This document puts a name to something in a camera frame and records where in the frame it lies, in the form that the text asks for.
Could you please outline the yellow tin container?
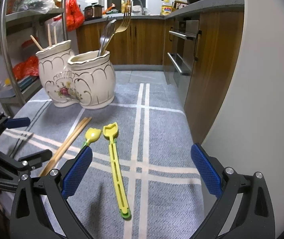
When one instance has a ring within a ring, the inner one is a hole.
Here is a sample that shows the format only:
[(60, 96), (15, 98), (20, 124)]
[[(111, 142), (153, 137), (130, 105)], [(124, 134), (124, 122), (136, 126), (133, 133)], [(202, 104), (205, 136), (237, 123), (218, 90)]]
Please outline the yellow tin container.
[(172, 6), (171, 6), (171, 5), (169, 5), (169, 4), (163, 4), (163, 5), (161, 6), (161, 12), (160, 12), (160, 14), (161, 14), (162, 16), (169, 15), (171, 12), (172, 12)]

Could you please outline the grey plaid table mat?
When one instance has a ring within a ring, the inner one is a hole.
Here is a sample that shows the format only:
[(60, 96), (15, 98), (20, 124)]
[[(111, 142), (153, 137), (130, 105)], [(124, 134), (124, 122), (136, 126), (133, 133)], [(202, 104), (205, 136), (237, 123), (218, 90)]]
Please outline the grey plaid table mat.
[(186, 116), (172, 85), (118, 84), (98, 110), (56, 107), (40, 91), (18, 113), (28, 128), (7, 129), (0, 151), (21, 159), (57, 152), (76, 125), (101, 131), (75, 194), (73, 212), (94, 238), (190, 238), (204, 219), (200, 174), (191, 160)]

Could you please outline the built-in steel oven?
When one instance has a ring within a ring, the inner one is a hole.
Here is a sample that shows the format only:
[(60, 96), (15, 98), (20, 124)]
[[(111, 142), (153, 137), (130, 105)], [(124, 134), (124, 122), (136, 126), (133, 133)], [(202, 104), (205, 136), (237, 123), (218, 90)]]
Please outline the built-in steel oven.
[(174, 85), (181, 101), (185, 101), (195, 60), (199, 20), (174, 20), (168, 31), (170, 48), (165, 52), (163, 70), (167, 83)]

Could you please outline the wooden kitchen cabinets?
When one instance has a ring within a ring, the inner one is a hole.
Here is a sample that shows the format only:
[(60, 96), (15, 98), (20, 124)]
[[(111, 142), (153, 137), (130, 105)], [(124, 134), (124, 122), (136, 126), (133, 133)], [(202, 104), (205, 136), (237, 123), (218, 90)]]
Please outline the wooden kitchen cabinets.
[(194, 142), (202, 143), (225, 99), (239, 56), (244, 13), (132, 19), (108, 46), (114, 65), (162, 70), (179, 88)]

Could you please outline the kitchen faucet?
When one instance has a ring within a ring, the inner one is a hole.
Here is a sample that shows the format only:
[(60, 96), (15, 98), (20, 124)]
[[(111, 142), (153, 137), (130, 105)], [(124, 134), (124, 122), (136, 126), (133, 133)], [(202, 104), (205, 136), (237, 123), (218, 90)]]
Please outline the kitchen faucet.
[(145, 9), (141, 0), (131, 0), (131, 11), (135, 14), (145, 15)]

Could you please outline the dark steel fork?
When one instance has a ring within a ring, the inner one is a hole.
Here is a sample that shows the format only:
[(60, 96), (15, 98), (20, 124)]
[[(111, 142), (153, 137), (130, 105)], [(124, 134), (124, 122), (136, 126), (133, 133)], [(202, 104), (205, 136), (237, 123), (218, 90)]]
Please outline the dark steel fork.
[(101, 37), (100, 37), (100, 48), (99, 48), (99, 51), (98, 51), (98, 57), (100, 57), (101, 54), (102, 54), (102, 48), (103, 48), (103, 45), (104, 45), (105, 40), (106, 40), (106, 36), (107, 36), (108, 28), (109, 28), (109, 23), (110, 23), (111, 20), (112, 20), (112, 18), (107, 16), (106, 24), (105, 24), (105, 27), (103, 28), (103, 31), (102, 31), (102, 34), (101, 34)]

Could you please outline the clear plastic bag on shelf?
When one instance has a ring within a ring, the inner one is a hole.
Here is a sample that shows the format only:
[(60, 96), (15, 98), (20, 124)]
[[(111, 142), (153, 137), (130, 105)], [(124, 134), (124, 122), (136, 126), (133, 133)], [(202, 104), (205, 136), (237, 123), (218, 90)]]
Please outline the clear plastic bag on shelf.
[(23, 0), (17, 7), (17, 11), (34, 11), (40, 14), (46, 14), (56, 5), (53, 0)]

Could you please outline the steel shelving rack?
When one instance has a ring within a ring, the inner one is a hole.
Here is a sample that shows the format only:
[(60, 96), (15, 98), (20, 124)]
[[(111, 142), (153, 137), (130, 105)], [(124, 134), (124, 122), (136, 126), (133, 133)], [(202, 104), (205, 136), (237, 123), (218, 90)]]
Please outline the steel shelving rack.
[(39, 77), (25, 77), (25, 86), (15, 80), (13, 68), (35, 55), (34, 43), (22, 47), (32, 37), (42, 47), (48, 45), (46, 23), (55, 16), (65, 15), (65, 0), (45, 13), (34, 10), (19, 11), (24, 0), (0, 0), (0, 112), (14, 116), (41, 88)]

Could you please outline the electric pressure cooker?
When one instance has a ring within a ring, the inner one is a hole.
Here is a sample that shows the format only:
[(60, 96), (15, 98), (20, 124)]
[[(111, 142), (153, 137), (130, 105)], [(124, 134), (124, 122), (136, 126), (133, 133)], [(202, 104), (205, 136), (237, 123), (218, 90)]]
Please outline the electric pressure cooker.
[(102, 17), (103, 6), (98, 3), (92, 3), (84, 9), (85, 21), (95, 20)]

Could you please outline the gold metal fork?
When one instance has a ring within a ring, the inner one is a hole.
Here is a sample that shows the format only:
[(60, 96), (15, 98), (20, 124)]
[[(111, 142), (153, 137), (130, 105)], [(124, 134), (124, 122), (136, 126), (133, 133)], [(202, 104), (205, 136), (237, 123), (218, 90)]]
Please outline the gold metal fork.
[(115, 28), (114, 28), (114, 32), (112, 33), (109, 41), (107, 42), (106, 46), (105, 46), (105, 50), (104, 50), (104, 53), (107, 49), (107, 46), (109, 45), (109, 43), (111, 42), (113, 36), (117, 33), (121, 33), (121, 32), (124, 32), (128, 29), (130, 23), (131, 23), (131, 14), (132, 14), (132, 11), (131, 11), (131, 5), (130, 4), (127, 4), (125, 6), (125, 10), (124, 10), (124, 16), (123, 16), (123, 19), (120, 23), (120, 25), (118, 27), (116, 27), (116, 23), (115, 23)]

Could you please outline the wooden chopstick in holder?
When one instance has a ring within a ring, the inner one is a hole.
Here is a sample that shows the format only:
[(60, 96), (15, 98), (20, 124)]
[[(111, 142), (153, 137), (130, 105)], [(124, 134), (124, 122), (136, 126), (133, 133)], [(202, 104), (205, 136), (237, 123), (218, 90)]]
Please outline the wooden chopstick in holder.
[(35, 43), (35, 45), (38, 47), (38, 49), (40, 51), (43, 51), (43, 48), (42, 46), (39, 44), (39, 42), (37, 41), (37, 39), (33, 36), (33, 35), (30, 35), (30, 38), (32, 39), (32, 41)]

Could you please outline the cream ceramic double utensil holder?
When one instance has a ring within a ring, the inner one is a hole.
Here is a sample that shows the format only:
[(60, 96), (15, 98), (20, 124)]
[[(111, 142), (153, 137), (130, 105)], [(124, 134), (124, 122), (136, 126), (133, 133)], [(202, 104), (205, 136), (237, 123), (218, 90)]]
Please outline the cream ceramic double utensil holder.
[(75, 55), (70, 40), (36, 53), (41, 85), (56, 107), (80, 104), (96, 110), (114, 100), (116, 78), (110, 52), (98, 53)]

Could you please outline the red plastic bag low shelf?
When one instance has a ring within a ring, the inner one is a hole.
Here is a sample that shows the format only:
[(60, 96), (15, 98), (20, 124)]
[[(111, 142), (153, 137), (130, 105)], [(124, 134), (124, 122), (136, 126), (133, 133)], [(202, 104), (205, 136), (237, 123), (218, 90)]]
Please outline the red plastic bag low shelf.
[(17, 81), (27, 76), (39, 75), (39, 60), (36, 56), (30, 56), (26, 61), (13, 67), (13, 74)]

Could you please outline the red plastic bag hanging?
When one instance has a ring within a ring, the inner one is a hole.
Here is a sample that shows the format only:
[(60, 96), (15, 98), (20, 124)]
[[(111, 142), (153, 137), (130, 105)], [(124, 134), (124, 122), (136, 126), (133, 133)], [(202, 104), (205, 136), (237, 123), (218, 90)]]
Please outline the red plastic bag hanging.
[(66, 0), (66, 26), (67, 31), (73, 31), (79, 28), (85, 21), (77, 0)]

